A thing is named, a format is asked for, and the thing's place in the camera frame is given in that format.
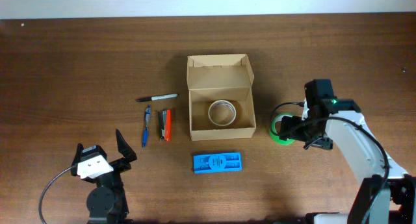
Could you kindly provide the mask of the white masking tape roll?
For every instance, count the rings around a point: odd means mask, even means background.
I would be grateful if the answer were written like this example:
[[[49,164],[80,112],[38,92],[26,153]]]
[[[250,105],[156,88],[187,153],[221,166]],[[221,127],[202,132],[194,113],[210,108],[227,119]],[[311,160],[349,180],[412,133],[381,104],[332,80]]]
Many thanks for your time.
[[[214,101],[208,109],[210,122],[218,127],[227,127],[237,118],[237,109],[227,100]]]

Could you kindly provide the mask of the green tape roll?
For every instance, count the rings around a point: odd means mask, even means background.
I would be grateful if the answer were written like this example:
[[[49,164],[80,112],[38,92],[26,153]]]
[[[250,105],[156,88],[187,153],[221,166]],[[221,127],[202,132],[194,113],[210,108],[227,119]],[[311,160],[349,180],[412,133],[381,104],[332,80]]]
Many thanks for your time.
[[[278,114],[276,117],[273,118],[273,120],[271,121],[270,124],[270,130],[269,130],[269,134],[270,137],[279,145],[290,145],[292,143],[295,142],[295,140],[293,139],[286,139],[286,140],[281,140],[280,137],[277,135],[277,130],[276,130],[276,123],[278,122],[282,122],[283,117],[293,117],[292,113],[282,113],[282,114]]]

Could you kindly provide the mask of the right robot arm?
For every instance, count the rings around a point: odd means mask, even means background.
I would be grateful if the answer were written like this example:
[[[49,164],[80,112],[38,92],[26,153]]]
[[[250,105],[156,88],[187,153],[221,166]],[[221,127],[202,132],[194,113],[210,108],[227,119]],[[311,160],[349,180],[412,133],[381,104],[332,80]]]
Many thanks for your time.
[[[306,223],[415,223],[415,177],[399,166],[374,137],[360,107],[340,99],[329,79],[314,79],[304,86],[301,116],[271,114],[270,133],[281,141],[304,142],[342,152],[359,191],[347,214],[315,212]]]

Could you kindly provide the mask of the blue plastic case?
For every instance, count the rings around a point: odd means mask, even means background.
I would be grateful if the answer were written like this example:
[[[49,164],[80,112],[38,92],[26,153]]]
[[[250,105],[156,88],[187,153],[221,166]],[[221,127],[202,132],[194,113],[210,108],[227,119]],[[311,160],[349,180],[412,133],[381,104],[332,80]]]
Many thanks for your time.
[[[242,158],[238,152],[193,156],[195,174],[222,173],[242,170]]]

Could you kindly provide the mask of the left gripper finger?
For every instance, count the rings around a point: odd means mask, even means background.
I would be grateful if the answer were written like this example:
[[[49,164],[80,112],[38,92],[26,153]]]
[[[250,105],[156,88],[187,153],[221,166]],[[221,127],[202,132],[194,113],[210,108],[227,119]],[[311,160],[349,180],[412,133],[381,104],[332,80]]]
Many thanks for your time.
[[[81,143],[78,143],[77,148],[76,148],[76,152],[75,152],[75,156],[74,156],[73,162],[71,164],[72,166],[76,166],[81,161],[83,150],[84,150],[83,145]]]
[[[118,146],[118,152],[121,153],[128,162],[132,162],[137,159],[137,154],[125,141],[124,137],[118,129],[116,129],[116,141]]]

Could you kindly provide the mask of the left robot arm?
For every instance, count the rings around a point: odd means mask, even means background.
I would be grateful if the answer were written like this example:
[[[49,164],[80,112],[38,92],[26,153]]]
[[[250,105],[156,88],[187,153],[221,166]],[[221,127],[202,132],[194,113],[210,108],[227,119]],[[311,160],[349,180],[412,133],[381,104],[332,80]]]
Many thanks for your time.
[[[116,141],[121,158],[107,161],[107,154],[100,145],[84,148],[77,145],[71,164],[71,174],[85,182],[96,185],[87,199],[89,223],[133,223],[129,219],[129,208],[121,174],[131,169],[131,162],[137,159],[136,153],[116,130]]]

